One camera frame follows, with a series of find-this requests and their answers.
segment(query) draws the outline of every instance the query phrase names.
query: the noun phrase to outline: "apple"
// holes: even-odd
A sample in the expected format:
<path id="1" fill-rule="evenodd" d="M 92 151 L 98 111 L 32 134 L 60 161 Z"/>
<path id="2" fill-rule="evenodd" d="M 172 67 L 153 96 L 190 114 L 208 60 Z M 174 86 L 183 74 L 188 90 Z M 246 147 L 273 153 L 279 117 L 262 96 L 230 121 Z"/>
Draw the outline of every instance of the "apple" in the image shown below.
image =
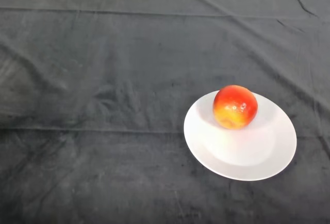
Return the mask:
<path id="1" fill-rule="evenodd" d="M 253 93 L 237 85 L 222 88 L 213 101 L 214 117 L 227 129 L 247 126 L 256 116 L 257 110 L 258 103 Z"/>

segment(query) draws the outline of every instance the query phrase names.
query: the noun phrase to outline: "red apple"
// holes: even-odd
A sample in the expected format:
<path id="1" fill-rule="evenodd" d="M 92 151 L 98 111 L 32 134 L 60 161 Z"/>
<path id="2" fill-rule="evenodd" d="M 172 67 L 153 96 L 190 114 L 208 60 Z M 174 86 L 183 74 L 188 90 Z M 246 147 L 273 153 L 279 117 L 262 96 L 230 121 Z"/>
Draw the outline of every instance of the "red apple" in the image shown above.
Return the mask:
<path id="1" fill-rule="evenodd" d="M 257 114 L 258 103 L 253 93 L 241 86 L 222 88 L 213 101 L 213 113 L 217 122 L 227 129 L 247 126 Z"/>

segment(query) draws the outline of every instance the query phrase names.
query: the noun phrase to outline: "red and yellow apple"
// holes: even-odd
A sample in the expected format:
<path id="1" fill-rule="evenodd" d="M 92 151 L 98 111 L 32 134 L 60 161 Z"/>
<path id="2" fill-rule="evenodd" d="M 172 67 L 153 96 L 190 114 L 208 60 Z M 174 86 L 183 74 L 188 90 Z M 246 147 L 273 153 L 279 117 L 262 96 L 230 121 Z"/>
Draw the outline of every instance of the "red and yellow apple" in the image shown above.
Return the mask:
<path id="1" fill-rule="evenodd" d="M 247 126 L 257 114 L 258 103 L 253 93 L 241 86 L 222 88 L 213 101 L 213 113 L 217 122 L 227 129 Z"/>

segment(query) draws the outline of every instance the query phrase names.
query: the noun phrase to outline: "tablecloth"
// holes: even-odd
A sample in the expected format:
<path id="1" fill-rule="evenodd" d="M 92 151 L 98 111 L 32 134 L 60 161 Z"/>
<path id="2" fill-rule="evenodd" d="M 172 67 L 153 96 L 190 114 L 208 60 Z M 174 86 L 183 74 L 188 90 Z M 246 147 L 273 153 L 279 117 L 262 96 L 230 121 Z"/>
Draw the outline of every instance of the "tablecloth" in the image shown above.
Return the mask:
<path id="1" fill-rule="evenodd" d="M 0 0 L 0 223 L 330 223 L 330 0 Z M 183 123 L 238 84 L 280 106 L 280 174 L 204 168 Z"/>

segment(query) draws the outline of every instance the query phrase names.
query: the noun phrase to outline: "white plate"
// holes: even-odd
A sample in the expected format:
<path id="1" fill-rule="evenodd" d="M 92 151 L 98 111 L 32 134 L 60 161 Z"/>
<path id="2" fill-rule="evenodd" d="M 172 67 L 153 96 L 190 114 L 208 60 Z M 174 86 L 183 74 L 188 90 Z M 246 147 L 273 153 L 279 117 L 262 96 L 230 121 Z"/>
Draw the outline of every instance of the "white plate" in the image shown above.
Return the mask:
<path id="1" fill-rule="evenodd" d="M 241 130 L 228 130 L 213 117 L 217 92 L 197 100 L 185 118 L 185 138 L 196 159 L 216 174 L 245 181 L 266 179 L 287 167 L 297 140 L 285 112 L 254 93 L 258 102 L 256 117 Z"/>

